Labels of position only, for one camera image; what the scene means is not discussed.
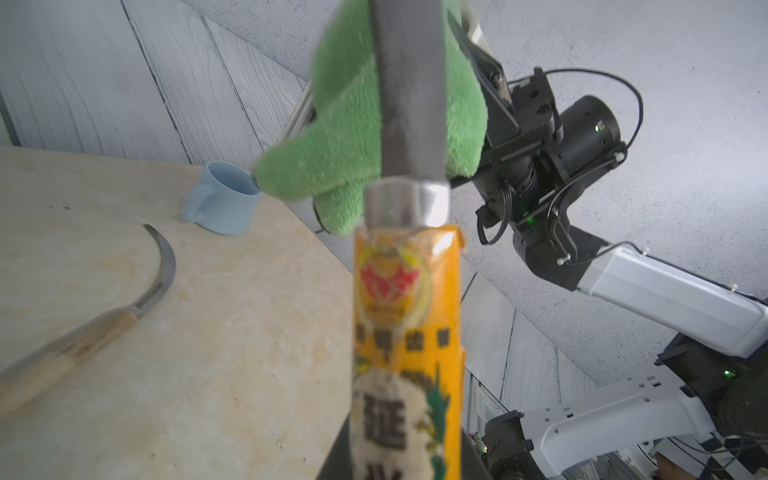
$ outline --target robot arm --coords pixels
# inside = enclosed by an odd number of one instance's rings
[[[481,243],[494,243],[510,227],[537,276],[680,332],[658,361],[620,382],[568,404],[491,420],[483,440],[494,478],[548,478],[587,458],[675,435],[768,432],[768,415],[755,406],[768,400],[768,306],[631,243],[611,246],[568,221],[571,204],[627,158],[642,122],[637,90],[591,71],[637,95],[640,120],[625,144],[614,115],[595,97],[558,113],[547,73],[559,71],[535,69],[509,91],[498,62],[457,27],[454,35],[488,106],[478,172],[452,181],[472,181],[485,201],[476,212]],[[485,228],[497,223],[489,240]]]

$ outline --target blue mug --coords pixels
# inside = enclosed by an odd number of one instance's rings
[[[248,231],[259,192],[248,172],[237,165],[213,161],[203,168],[182,213],[187,222],[216,233],[241,235]]]

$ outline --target curved blade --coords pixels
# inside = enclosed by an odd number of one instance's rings
[[[152,310],[152,307],[157,305],[157,302],[162,300],[176,276],[176,255],[174,255],[174,249],[170,248],[168,240],[165,240],[165,237],[160,235],[160,232],[155,230],[151,225],[145,223],[144,228],[147,229],[147,232],[149,232],[157,242],[157,246],[160,247],[160,272],[157,275],[157,281],[152,288],[147,290],[147,292],[134,303],[136,316],[139,318],[146,315],[147,312]]]

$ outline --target wooden handle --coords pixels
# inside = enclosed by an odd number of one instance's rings
[[[51,388],[138,321],[130,310],[109,313],[0,373],[0,418]]]

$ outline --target metal ferrule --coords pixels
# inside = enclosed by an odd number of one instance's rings
[[[451,220],[447,181],[384,177],[366,187],[368,228],[440,227]]]

